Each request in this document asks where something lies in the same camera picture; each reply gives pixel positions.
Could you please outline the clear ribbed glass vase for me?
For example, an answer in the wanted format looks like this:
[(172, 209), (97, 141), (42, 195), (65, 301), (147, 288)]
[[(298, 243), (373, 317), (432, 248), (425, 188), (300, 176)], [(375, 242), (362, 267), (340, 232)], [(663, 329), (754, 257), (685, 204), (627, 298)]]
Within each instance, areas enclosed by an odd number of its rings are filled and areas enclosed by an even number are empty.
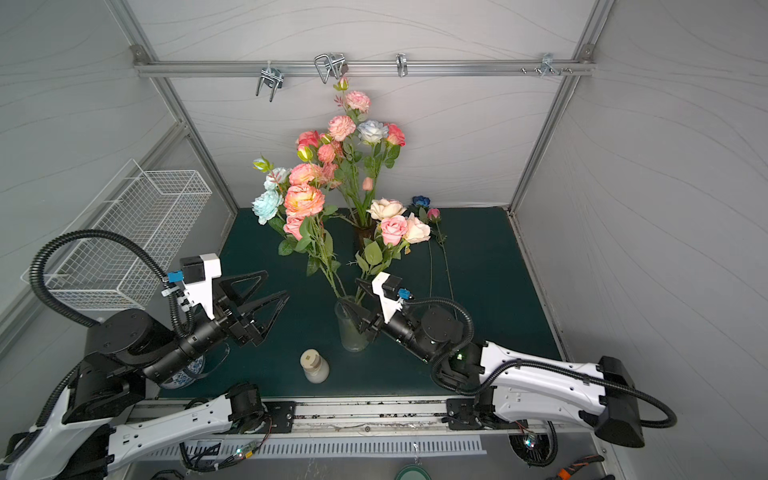
[(368, 347), (370, 339), (366, 334), (358, 331), (353, 319), (344, 309), (343, 300), (346, 300), (346, 297), (339, 299), (334, 306), (341, 344), (349, 352), (361, 352)]

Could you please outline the pink ribbed glass vase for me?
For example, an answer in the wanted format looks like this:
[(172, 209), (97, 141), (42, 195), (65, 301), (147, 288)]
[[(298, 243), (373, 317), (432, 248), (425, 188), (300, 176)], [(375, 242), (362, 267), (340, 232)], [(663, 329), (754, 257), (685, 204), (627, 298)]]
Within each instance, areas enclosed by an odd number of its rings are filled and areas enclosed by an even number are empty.
[(367, 240), (374, 239), (376, 228), (376, 221), (366, 212), (361, 224), (355, 227), (355, 246), (358, 250), (365, 248)]

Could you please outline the medium pink rose stem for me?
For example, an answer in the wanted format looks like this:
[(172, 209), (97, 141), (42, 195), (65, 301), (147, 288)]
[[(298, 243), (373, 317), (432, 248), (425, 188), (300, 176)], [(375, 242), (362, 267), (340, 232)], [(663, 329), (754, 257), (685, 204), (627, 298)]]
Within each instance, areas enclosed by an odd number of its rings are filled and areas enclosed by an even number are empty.
[(278, 245), (278, 254), (288, 256), (292, 253), (306, 253), (311, 243), (310, 236), (302, 233), (304, 219), (288, 216), (283, 225), (284, 239)]

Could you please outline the small cream rose stem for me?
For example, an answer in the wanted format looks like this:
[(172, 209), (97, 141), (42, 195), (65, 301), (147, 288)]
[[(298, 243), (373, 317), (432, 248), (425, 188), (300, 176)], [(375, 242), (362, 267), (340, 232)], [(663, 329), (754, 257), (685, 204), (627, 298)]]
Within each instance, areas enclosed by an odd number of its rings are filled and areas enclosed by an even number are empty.
[(398, 215), (402, 215), (406, 207), (397, 200), (379, 199), (373, 200), (367, 212), (376, 221), (383, 221)]

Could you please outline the teal white flower spray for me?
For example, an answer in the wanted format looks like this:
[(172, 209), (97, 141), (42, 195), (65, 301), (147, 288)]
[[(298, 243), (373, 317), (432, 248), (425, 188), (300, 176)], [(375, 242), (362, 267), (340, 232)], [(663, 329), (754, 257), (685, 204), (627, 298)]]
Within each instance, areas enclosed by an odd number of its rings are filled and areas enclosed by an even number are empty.
[(277, 167), (267, 159), (260, 157), (253, 162), (253, 167), (265, 175), (264, 192), (252, 202), (251, 210), (260, 225), (269, 225), (281, 235), (286, 224), (285, 195), (289, 187), (288, 169)]

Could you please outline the orange pink peony stem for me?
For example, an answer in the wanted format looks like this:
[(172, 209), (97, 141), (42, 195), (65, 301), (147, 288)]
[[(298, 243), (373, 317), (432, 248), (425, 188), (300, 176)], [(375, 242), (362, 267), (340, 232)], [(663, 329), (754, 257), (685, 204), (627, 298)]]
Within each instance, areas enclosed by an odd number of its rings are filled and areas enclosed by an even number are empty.
[(317, 148), (297, 149), (299, 165), (291, 169), (289, 187), (285, 195), (284, 207), (286, 218), (299, 216), (304, 219), (302, 233), (311, 239), (307, 256), (306, 274), (312, 276), (320, 272), (329, 283), (332, 292), (338, 298), (347, 294), (339, 276), (341, 262), (335, 252), (335, 242), (326, 223), (336, 213), (337, 207), (326, 200), (327, 188), (320, 185), (321, 164), (317, 157)]

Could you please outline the magenta rose stem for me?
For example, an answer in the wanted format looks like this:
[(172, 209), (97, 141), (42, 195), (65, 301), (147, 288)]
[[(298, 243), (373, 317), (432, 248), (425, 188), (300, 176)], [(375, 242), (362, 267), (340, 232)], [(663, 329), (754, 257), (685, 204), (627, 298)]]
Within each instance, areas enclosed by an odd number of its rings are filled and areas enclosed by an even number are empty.
[(442, 253), (450, 299), (455, 300), (453, 281), (452, 281), (452, 276), (450, 271), (450, 264), (449, 264), (449, 259), (447, 255), (447, 249), (446, 249), (447, 236), (443, 233), (441, 229), (441, 221), (442, 221), (441, 212), (438, 208), (429, 207), (426, 211), (426, 218), (428, 223), (432, 227), (432, 230), (433, 230), (432, 236), (435, 239)]

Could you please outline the dark blue small flower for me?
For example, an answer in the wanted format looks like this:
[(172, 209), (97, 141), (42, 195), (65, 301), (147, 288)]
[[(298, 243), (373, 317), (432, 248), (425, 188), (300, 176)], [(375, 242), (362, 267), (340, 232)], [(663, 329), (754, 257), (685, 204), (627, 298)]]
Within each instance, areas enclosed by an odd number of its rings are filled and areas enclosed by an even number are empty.
[(417, 195), (412, 197), (412, 210), (419, 222), (419, 229), (422, 230), (421, 242), (426, 242), (429, 251), (429, 259), (433, 260), (431, 246), (428, 243), (431, 235), (429, 225), (428, 210), (431, 200), (428, 197)]

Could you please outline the pink bud stem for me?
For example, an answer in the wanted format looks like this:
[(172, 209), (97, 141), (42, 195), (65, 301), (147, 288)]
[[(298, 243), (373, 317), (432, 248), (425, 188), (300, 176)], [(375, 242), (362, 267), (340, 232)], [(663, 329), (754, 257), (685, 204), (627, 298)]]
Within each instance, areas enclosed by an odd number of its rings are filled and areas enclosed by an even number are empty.
[(375, 187), (376, 182), (371, 177), (366, 177), (361, 185), (364, 196), (360, 207), (360, 220), (364, 227), (367, 227), (371, 223), (370, 208), (375, 196)]

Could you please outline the pink carnation spray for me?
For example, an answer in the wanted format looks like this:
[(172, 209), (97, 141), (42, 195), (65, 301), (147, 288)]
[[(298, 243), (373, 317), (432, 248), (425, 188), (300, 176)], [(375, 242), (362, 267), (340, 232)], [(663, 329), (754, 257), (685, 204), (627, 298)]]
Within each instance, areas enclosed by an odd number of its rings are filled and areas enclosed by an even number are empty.
[(325, 133), (320, 136), (317, 155), (321, 164), (321, 177), (318, 183), (328, 190), (339, 192), (350, 209), (349, 222), (356, 227), (362, 227), (363, 220), (360, 218), (353, 164), (346, 159), (342, 144), (329, 133)]

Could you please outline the white blue rose stem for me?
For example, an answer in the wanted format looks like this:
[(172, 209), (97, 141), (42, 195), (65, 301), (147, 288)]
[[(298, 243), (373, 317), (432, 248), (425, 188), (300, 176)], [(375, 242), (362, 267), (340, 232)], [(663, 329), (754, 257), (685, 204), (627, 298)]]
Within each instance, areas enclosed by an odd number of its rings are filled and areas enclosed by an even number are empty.
[(383, 122), (366, 120), (358, 126), (358, 133), (361, 141), (371, 147), (371, 154), (364, 160), (366, 177), (371, 177), (373, 170), (373, 147), (387, 135), (387, 128)]

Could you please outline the large pink rose stem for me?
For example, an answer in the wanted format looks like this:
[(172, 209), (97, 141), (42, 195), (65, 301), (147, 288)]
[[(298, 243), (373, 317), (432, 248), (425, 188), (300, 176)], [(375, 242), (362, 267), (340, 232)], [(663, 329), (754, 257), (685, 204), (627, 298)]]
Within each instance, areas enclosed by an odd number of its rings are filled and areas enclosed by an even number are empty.
[(318, 148), (320, 143), (321, 140), (318, 131), (306, 131), (299, 135), (297, 139), (297, 149), (301, 150), (304, 147)]

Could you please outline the tall pink peony stem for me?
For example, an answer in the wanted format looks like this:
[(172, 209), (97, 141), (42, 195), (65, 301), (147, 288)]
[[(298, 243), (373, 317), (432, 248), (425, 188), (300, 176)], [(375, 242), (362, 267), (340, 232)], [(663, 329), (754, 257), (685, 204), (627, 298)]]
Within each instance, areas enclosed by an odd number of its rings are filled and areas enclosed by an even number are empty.
[(336, 190), (342, 195), (350, 209), (350, 222), (357, 227), (367, 226), (367, 214), (364, 212), (358, 163), (362, 160), (359, 150), (361, 142), (358, 126), (367, 119), (371, 107), (370, 98), (362, 91), (353, 90), (346, 76), (333, 84), (334, 98), (340, 113), (328, 123), (326, 137), (334, 148), (334, 163), (338, 166), (334, 180)]

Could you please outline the pink white rose stem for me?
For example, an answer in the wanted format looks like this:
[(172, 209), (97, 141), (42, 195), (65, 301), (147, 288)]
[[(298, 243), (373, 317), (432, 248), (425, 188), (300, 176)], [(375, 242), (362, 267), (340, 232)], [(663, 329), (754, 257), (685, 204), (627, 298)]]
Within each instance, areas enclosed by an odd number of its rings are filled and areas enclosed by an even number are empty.
[(360, 280), (371, 281), (400, 257), (406, 244), (406, 227), (407, 219), (402, 214), (377, 223), (373, 238), (364, 239), (362, 248), (355, 254), (356, 264), (361, 271)]

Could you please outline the large cream rose stem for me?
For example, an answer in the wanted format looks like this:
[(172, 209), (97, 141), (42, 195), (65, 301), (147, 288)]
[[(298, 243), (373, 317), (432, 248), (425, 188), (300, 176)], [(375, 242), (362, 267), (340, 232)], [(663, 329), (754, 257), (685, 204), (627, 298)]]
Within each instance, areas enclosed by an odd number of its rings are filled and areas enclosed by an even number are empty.
[(406, 232), (403, 239), (410, 245), (414, 245), (428, 241), (430, 236), (430, 226), (411, 213), (406, 219)]

